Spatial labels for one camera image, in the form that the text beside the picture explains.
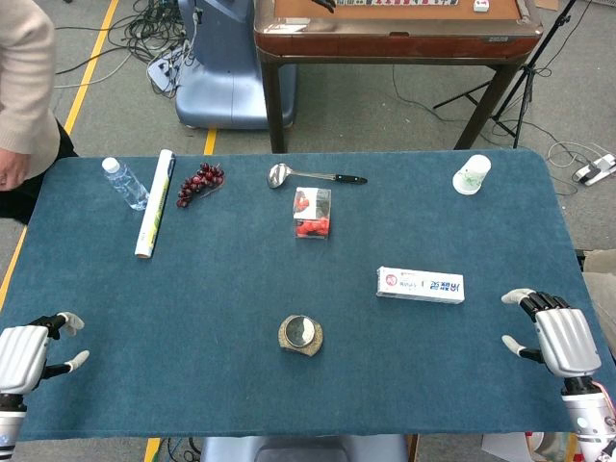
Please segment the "white paper cup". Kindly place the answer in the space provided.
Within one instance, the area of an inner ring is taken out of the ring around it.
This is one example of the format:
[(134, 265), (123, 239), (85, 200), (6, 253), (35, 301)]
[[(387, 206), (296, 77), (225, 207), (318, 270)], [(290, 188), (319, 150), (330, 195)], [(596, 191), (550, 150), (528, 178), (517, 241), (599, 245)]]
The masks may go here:
[(476, 194), (483, 180), (491, 169), (491, 161), (488, 157), (474, 154), (452, 177), (454, 189), (463, 195)]

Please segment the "white power strip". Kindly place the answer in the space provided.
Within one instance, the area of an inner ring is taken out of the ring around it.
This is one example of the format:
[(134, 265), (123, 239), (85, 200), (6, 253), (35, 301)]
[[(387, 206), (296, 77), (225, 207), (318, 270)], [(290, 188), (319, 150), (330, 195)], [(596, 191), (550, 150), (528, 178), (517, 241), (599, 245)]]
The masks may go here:
[(177, 47), (152, 61), (146, 70), (149, 82), (160, 92), (170, 93), (175, 90), (185, 55), (186, 50)]

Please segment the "dark red grape bunch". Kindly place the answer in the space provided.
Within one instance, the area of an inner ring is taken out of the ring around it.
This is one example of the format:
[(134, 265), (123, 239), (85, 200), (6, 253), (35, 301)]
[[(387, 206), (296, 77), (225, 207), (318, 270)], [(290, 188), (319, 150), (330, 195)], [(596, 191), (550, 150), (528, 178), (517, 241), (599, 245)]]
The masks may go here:
[(219, 190), (225, 183), (225, 172), (220, 164), (201, 163), (198, 170), (181, 184), (176, 206), (187, 208), (193, 201)]

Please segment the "blue table cloth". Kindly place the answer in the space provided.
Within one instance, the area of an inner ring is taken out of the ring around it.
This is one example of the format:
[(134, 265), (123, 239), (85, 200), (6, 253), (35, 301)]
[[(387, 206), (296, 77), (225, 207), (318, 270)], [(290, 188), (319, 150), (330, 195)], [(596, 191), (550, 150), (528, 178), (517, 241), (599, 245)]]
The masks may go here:
[[(23, 440), (257, 434), (567, 431), (562, 380), (502, 343), (538, 340), (514, 288), (581, 309), (616, 403), (616, 365), (596, 319), (543, 158), (491, 150), (480, 191), (457, 193), (466, 151), (288, 154), (334, 183), (327, 239), (294, 234), (296, 181), (269, 188), (275, 155), (217, 156), (221, 190), (176, 206), (201, 164), (176, 161), (153, 254), (134, 254), (141, 214), (95, 158), (46, 174), (0, 330), (62, 311), (85, 326), (52, 342), (78, 371), (25, 399)], [(459, 304), (376, 295), (380, 267), (461, 274)], [(281, 322), (323, 329), (312, 357), (278, 344)]]

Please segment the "clear plastic water bottle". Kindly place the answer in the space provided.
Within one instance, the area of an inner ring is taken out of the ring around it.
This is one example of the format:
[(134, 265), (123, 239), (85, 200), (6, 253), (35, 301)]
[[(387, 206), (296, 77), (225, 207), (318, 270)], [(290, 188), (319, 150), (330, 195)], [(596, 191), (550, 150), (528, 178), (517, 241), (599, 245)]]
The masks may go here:
[(128, 206), (135, 211), (144, 211), (149, 193), (134, 172), (124, 162), (114, 157), (105, 158), (101, 166), (111, 186)]

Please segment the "round stone ashtray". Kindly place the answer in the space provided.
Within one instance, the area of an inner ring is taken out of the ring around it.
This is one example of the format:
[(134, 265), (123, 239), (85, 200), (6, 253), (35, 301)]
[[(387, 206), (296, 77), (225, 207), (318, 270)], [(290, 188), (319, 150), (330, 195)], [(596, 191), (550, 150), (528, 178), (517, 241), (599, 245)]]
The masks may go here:
[(291, 315), (279, 326), (278, 344), (283, 349), (312, 357), (321, 350), (323, 329), (307, 316)]

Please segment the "white toothpaste box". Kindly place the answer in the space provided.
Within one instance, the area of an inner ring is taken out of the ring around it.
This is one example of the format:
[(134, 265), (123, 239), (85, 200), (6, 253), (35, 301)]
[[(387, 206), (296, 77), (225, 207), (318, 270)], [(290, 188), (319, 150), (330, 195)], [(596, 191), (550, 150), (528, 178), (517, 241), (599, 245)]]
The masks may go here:
[(380, 267), (376, 276), (377, 296), (449, 304), (465, 300), (461, 274)]

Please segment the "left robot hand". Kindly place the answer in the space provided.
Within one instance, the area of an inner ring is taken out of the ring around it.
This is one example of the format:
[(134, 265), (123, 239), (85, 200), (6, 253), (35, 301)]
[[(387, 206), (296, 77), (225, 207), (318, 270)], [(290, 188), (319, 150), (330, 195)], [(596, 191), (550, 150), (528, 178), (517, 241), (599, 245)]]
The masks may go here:
[(90, 357), (88, 350), (55, 365), (47, 364), (47, 350), (51, 340), (60, 339), (63, 328), (69, 336), (75, 336), (84, 326), (77, 315), (60, 312), (26, 325), (5, 328), (0, 334), (0, 394), (25, 396), (42, 380), (82, 367)]

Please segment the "brown mahjong table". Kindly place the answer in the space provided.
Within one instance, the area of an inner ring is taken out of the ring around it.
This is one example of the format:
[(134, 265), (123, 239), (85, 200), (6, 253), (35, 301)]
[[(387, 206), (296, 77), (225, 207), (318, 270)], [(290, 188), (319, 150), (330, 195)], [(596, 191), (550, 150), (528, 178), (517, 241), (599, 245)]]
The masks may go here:
[(254, 41), (261, 64), (270, 148), (286, 150), (278, 70), (285, 64), (481, 65), (494, 70), (455, 147), (469, 149), (544, 27), (534, 0), (474, 0), (431, 6), (342, 6), (316, 0), (253, 0)]

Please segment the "white rolled wrap tube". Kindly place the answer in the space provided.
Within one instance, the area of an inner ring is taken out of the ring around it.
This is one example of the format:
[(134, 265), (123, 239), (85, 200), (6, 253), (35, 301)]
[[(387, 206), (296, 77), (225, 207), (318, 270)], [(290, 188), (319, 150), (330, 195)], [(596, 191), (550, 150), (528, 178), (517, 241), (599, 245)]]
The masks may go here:
[(148, 259), (152, 256), (174, 164), (174, 153), (169, 149), (163, 149), (156, 165), (150, 195), (136, 242), (134, 254), (138, 258)]

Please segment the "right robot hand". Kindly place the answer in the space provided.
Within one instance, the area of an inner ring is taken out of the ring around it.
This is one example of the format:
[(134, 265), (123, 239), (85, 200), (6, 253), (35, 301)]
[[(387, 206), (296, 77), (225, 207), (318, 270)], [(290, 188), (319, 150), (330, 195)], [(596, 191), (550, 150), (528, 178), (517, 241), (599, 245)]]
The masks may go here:
[(602, 366), (596, 343), (583, 312), (564, 298), (532, 289), (514, 289), (501, 297), (520, 306), (530, 318), (539, 341), (536, 349), (509, 335), (501, 337), (516, 356), (543, 364), (564, 381), (564, 396), (595, 395), (601, 390), (592, 375)]

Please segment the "blue grey robot torso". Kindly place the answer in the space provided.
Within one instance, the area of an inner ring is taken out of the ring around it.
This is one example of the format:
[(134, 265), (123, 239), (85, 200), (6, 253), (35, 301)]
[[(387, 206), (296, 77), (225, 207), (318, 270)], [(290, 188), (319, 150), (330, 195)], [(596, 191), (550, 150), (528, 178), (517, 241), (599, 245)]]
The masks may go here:
[(199, 462), (416, 462), (403, 435), (207, 437)]

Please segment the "person in beige sweater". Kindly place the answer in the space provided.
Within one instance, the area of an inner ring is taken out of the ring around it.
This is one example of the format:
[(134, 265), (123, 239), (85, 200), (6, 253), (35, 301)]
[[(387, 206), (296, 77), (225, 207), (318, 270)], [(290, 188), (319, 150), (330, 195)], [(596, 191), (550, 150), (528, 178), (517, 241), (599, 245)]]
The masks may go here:
[(55, 28), (34, 0), (0, 0), (0, 218), (28, 224), (46, 171), (75, 157), (54, 116)]

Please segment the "black tripod stand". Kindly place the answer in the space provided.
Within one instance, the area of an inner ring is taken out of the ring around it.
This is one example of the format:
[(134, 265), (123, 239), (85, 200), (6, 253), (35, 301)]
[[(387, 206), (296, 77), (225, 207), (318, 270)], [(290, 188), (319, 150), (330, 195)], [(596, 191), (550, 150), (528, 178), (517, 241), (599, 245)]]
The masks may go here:
[[(553, 55), (553, 57), (549, 59), (549, 62), (543, 67), (538, 66), (538, 61), (540, 60), (541, 55), (545, 52), (549, 43), (552, 41), (554, 35), (559, 31), (560, 28), (564, 27), (571, 20), (570, 11), (576, 2), (577, 0), (567, 0), (564, 9), (561, 13), (558, 14), (551, 28), (543, 36), (540, 43), (538, 44), (537, 49), (530, 56), (529, 61), (521, 66), (520, 76), (516, 79), (511, 90), (504, 97), (496, 112), (490, 116), (490, 119), (494, 122), (494, 124), (497, 127), (501, 128), (506, 136), (512, 138), (513, 148), (517, 148), (519, 145), (519, 139), (522, 132), (526, 109), (532, 101), (534, 79), (541, 72), (542, 69), (547, 69), (549, 67), (550, 63), (554, 61), (555, 58), (558, 56), (559, 51), (557, 51)], [(509, 127), (505, 124), (503, 117), (508, 109), (512, 109), (515, 106), (513, 100), (516, 97), (516, 94), (518, 93), (518, 90), (520, 88), (524, 89), (519, 98), (520, 107), (518, 116), (514, 120), (515, 125), (513, 127)]]

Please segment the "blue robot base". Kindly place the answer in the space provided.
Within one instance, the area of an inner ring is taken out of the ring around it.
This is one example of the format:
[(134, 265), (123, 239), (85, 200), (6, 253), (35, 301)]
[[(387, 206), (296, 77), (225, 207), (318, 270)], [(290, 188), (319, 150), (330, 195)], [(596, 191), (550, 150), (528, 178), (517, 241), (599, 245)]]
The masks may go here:
[(193, 51), (175, 95), (179, 120), (206, 129), (268, 129), (254, 0), (178, 0), (178, 5)]

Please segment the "clear box with red contents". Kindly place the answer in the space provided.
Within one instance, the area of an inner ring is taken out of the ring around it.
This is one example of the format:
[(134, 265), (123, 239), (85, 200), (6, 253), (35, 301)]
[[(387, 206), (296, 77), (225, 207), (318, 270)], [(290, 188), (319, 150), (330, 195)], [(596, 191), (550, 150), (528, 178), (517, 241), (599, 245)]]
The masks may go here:
[(327, 239), (330, 231), (331, 190), (297, 187), (293, 202), (295, 236)]

